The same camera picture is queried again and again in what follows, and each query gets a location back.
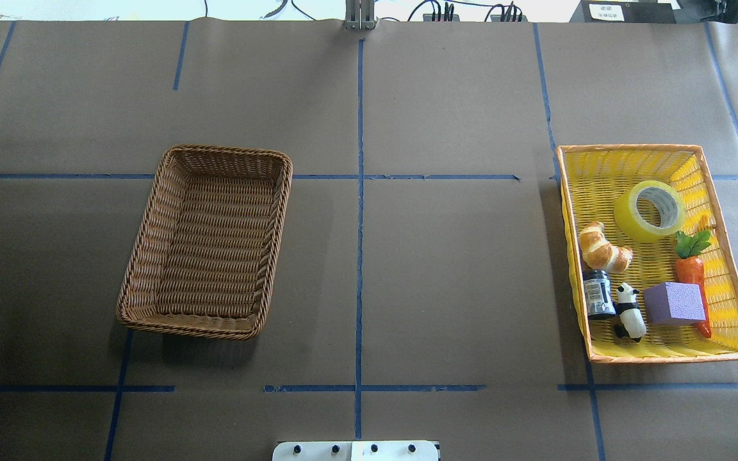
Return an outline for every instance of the tape roll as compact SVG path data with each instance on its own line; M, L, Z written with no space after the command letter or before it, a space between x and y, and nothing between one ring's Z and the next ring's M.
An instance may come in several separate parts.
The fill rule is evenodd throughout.
M645 221L639 214L636 201L640 198L657 208L659 225ZM656 242L682 228L685 223L685 201L676 189L664 182L642 181L614 203L614 219L626 236L638 242Z

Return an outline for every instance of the croissant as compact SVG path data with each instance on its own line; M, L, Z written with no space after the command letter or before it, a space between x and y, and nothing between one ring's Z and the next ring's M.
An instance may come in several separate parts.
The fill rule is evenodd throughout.
M603 269L608 272L622 272L630 265L634 251L630 247L612 245L605 238L605 225L594 221L580 231L580 248L582 258L592 269Z

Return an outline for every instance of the toy panda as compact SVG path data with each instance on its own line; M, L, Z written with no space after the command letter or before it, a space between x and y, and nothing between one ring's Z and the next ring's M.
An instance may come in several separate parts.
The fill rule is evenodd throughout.
M636 295L639 294L638 289L623 283L617 287L617 298L619 303L614 307L617 309L617 315L621 323L614 325L614 332L618 338L629 337L636 342L644 336L647 329L645 322L642 320L642 313L639 312L639 304L636 303Z

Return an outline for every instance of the purple foam cube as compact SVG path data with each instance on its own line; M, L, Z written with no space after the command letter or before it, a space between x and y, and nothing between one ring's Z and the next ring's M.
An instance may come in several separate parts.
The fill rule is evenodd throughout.
M648 323L690 325L705 320L700 286L667 281L643 292Z

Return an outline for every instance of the orange carrot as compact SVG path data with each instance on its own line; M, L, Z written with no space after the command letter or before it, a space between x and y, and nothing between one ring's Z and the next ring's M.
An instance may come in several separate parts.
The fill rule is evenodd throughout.
M711 337L711 324L708 317L708 300L705 298L705 263L701 257L691 256L688 259L676 260L676 279L679 283L695 283L700 286L702 307L705 309L705 320L697 321L694 326L702 336Z
M708 315L708 298L705 297L705 263L700 257L703 249L711 246L708 241L711 231L703 230L695 236L686 236L681 230L676 233L676 279L679 283L695 283L700 286L702 309L705 309L705 320L697 321L694 326L700 335L711 337L711 318Z

